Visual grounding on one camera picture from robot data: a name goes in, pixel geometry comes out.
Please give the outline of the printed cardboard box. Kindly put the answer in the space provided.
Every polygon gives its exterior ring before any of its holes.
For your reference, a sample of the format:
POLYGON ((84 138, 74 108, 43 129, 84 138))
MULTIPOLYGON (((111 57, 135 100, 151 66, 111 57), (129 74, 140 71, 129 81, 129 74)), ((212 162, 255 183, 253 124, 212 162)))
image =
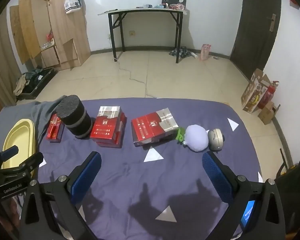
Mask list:
POLYGON ((253 113, 269 86, 270 80, 267 75, 262 70, 256 69, 241 96, 243 111, 253 113))

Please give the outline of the dark door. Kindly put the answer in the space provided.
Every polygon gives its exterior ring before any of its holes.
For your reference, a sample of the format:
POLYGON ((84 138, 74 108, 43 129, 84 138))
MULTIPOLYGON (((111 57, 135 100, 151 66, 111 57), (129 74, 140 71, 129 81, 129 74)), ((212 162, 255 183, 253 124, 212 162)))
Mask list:
POLYGON ((247 78, 264 70, 271 54, 281 16, 281 0, 243 0, 230 61, 247 78))

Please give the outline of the red silver cigarette carton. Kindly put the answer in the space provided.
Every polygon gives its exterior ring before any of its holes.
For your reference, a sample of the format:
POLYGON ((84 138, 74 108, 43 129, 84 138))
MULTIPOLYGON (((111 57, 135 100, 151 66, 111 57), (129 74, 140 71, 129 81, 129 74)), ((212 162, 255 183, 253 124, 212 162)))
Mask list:
POLYGON ((179 126, 169 108, 161 109, 131 120, 132 137, 135 146, 159 142, 176 135, 179 126))

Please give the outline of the black open suitcase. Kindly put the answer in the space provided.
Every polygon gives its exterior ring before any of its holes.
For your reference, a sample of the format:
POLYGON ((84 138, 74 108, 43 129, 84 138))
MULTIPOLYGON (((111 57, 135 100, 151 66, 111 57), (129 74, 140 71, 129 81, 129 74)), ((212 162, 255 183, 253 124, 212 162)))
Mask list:
POLYGON ((16 96, 17 100, 34 100, 55 77, 57 70, 53 67, 37 68, 23 74, 25 76, 25 86, 21 93, 16 96))

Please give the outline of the black folding table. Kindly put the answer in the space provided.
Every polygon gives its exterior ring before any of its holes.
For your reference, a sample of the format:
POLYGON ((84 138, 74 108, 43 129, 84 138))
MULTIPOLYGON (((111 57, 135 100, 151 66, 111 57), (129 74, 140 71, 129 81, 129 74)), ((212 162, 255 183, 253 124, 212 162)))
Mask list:
POLYGON ((119 53, 129 50, 176 50, 180 62, 183 21, 187 10, 170 8, 113 9, 102 15, 108 18, 110 47, 115 62, 119 53))

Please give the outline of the pink bag on floor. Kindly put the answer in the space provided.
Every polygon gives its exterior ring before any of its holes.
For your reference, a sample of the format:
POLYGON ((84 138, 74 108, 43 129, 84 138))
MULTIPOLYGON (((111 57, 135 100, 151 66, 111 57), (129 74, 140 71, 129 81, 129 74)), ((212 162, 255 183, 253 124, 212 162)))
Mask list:
POLYGON ((203 44, 201 51, 200 51, 200 61, 205 61, 209 58, 211 45, 210 44, 203 44))

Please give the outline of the red fire extinguisher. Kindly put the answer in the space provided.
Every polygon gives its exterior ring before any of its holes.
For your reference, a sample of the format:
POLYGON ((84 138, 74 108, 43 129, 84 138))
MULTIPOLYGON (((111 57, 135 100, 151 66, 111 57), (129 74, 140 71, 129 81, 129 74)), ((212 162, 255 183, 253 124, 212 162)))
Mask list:
POLYGON ((266 104, 272 100, 278 85, 279 85, 279 81, 273 81, 269 85, 267 91, 265 92, 265 94, 262 97, 261 101, 257 105, 259 109, 263 109, 266 106, 266 104))

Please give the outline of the silver round case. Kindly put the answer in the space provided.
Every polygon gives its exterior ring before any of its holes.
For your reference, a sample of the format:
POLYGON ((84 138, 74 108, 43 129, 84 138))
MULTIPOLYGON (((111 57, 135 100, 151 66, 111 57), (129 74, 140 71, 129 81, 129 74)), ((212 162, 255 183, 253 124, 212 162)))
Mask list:
POLYGON ((222 150, 225 138, 220 129, 216 128, 209 130, 207 137, 209 141, 208 146, 211 151, 219 152, 222 150))

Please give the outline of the white plastic bag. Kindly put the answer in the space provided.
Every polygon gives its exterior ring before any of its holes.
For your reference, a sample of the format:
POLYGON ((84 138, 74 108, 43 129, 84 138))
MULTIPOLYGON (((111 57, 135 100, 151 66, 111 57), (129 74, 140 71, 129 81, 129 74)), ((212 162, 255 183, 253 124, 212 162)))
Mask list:
POLYGON ((65 0, 64 9, 66 14, 76 12, 81 9, 79 0, 65 0))

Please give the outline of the red white cigarette carton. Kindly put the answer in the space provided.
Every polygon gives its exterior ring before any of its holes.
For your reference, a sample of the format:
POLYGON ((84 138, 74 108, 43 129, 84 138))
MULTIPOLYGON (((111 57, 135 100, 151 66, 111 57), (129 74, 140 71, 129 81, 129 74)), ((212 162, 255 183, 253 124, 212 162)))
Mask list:
POLYGON ((95 142, 100 139, 111 139, 112 132, 110 129, 115 129, 115 126, 119 123, 121 113, 120 106, 101 106, 98 110, 90 139, 93 139, 95 142))

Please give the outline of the yellow oval tray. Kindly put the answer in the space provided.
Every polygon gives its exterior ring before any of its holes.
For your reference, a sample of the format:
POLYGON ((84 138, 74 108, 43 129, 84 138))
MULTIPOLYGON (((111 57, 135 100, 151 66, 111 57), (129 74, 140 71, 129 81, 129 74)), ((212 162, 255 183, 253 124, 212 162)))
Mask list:
POLYGON ((1 168, 18 167, 23 161, 32 156, 36 151, 35 126, 30 119, 19 120, 9 131, 2 150, 12 146, 18 147, 18 153, 2 163, 1 168))

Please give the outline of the black foam cylinder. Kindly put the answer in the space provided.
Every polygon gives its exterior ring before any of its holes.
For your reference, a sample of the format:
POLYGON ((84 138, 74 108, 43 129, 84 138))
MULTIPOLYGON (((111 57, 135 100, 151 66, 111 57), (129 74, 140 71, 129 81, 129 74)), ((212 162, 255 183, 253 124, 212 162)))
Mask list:
POLYGON ((77 139, 84 139, 91 133, 93 121, 78 96, 63 98, 56 107, 56 114, 77 139))

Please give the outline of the lavender plush toy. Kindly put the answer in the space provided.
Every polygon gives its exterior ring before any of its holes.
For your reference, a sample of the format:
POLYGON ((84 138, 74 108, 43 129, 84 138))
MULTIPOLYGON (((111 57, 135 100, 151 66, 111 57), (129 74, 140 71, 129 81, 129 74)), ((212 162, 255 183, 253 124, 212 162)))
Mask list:
POLYGON ((209 140, 205 128, 199 125, 180 127, 177 131, 176 141, 193 152, 202 152, 208 148, 209 140))

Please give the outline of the small red lighter box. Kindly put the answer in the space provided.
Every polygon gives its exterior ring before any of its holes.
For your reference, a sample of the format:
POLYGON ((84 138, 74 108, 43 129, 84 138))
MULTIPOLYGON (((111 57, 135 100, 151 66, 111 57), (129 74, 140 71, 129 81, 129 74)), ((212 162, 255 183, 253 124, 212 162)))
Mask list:
POLYGON ((53 114, 47 129, 46 139, 50 142, 61 142, 64 124, 57 114, 53 114))

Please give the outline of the grey cloth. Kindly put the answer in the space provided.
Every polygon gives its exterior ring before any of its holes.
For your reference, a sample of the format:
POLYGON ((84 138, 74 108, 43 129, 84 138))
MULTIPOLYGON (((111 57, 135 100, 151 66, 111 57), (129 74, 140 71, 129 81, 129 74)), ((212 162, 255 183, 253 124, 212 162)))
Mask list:
POLYGON ((64 98, 65 96, 61 96, 55 101, 33 101, 23 105, 3 108, 0 112, 0 151, 6 135, 21 119, 30 119, 34 123, 36 144, 39 145, 49 126, 51 115, 64 98))

